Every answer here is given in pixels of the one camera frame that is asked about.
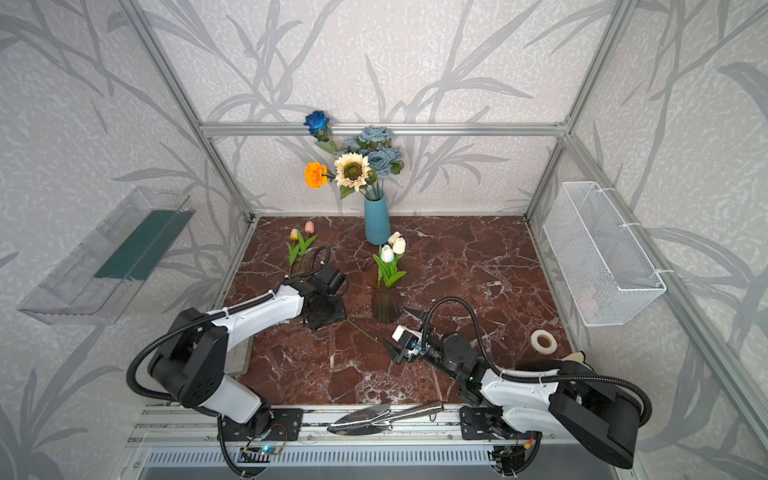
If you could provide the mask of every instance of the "brown marble table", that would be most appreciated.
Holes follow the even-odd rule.
[[[259,220],[227,305],[280,282],[288,266],[290,229],[303,228],[307,220]],[[378,248],[365,241],[362,218],[311,220],[318,235],[315,246],[330,246],[331,263],[346,274],[349,285],[340,291],[348,318],[369,335],[390,339],[396,325],[379,323],[370,312],[364,270]],[[406,305],[426,309],[448,295],[467,300],[485,331],[482,341],[488,353],[501,367],[571,352],[521,217],[392,217],[391,221],[392,230],[408,240],[399,264],[408,272],[399,287]],[[408,314],[399,323],[419,326]],[[476,348],[472,321],[461,306],[440,306],[433,324],[439,334],[459,331]],[[544,357],[533,350],[529,337],[536,329],[552,332],[558,341],[555,354]],[[297,318],[257,334],[249,370],[240,382],[274,405],[461,402],[447,375],[424,361],[392,363],[381,344],[346,321],[312,332]]]

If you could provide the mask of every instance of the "brown glass vase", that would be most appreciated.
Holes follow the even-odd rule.
[[[366,282],[371,287],[371,314],[381,323],[392,323],[402,315],[402,296],[398,283],[392,286],[378,281],[379,265],[374,263],[366,270]]]

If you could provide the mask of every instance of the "orange flower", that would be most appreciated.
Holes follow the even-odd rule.
[[[312,188],[320,188],[328,183],[326,174],[328,173],[328,167],[320,162],[312,162],[306,166],[304,171],[304,177],[306,178],[306,184]]]

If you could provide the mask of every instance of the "tape roll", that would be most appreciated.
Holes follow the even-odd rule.
[[[547,330],[536,330],[531,334],[531,345],[542,355],[551,355],[558,349],[558,341]]]

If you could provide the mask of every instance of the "gray floor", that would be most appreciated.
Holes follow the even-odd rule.
[[[237,475],[223,468],[146,468],[140,480],[213,480],[235,479]],[[501,476],[490,467],[297,467],[268,468],[259,480],[496,480]],[[595,458],[581,445],[543,445],[521,480],[533,478],[567,478],[568,480],[617,480],[616,471]]]

